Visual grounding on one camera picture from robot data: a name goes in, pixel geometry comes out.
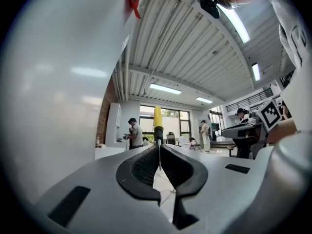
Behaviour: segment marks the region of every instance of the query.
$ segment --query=railing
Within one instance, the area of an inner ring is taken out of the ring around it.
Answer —
[[[231,105],[226,106],[226,110],[228,112],[234,111],[234,110],[237,110],[239,108],[243,108],[243,107],[249,106],[251,104],[254,104],[258,101],[264,100],[265,98],[268,98],[271,96],[273,96],[272,90],[271,90],[271,88],[268,88],[259,94],[256,94],[256,95],[251,96],[247,99],[244,99],[244,100],[241,100],[237,103],[233,103]]]

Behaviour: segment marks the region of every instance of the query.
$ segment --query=person wearing black cap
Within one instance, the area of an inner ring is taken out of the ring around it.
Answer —
[[[132,126],[132,134],[127,139],[132,139],[132,149],[143,146],[142,129],[135,118],[131,118],[128,123]]]
[[[239,5],[250,3],[254,0],[200,0],[200,6],[206,12],[211,14],[214,18],[218,19],[220,17],[220,12],[218,10],[217,4],[226,8],[233,9]],[[276,13],[276,16],[279,20],[279,37],[281,43],[283,44],[289,58],[291,59],[294,66],[297,68],[297,71],[303,72],[304,75],[300,77],[301,88],[309,88],[308,84],[304,84],[304,79],[302,77],[307,77],[312,68],[312,46],[311,46],[311,32],[307,26],[309,23],[310,14],[305,13],[306,1],[307,0],[269,0],[272,3],[273,9]],[[301,91],[298,88],[292,88],[292,92],[282,93],[281,97],[283,100],[291,101],[290,94],[301,94]],[[297,104],[310,105],[312,103],[311,98],[307,100],[305,97],[296,98]],[[278,142],[281,138],[293,134],[297,128],[296,124],[301,124],[296,119],[302,118],[301,112],[291,112],[293,118],[287,119],[282,122],[279,122],[276,127],[274,127],[268,136],[268,143]],[[310,120],[309,112],[306,112],[303,116]]]
[[[248,119],[249,119],[249,113],[246,109],[244,108],[239,108],[237,110],[237,115],[240,119],[240,123],[245,123],[245,122],[248,122]]]

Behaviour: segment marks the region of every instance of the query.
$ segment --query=black slot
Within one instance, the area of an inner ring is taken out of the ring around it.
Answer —
[[[88,193],[89,188],[76,186],[48,215],[59,225],[66,227]]]
[[[249,167],[237,166],[237,165],[233,165],[233,164],[229,164],[225,168],[232,170],[232,171],[239,172],[239,173],[243,173],[243,174],[247,174],[250,170]]]

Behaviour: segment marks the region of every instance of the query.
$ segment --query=floor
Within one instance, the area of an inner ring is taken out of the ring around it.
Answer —
[[[207,155],[217,155],[217,156],[229,156],[229,150],[223,148],[212,148],[210,152],[205,152]],[[232,151],[232,155],[236,155],[237,149]],[[166,215],[168,221],[172,222],[176,191],[174,190],[172,184],[167,178],[163,170],[156,171],[154,177],[153,188],[158,190],[161,195],[160,209]]]

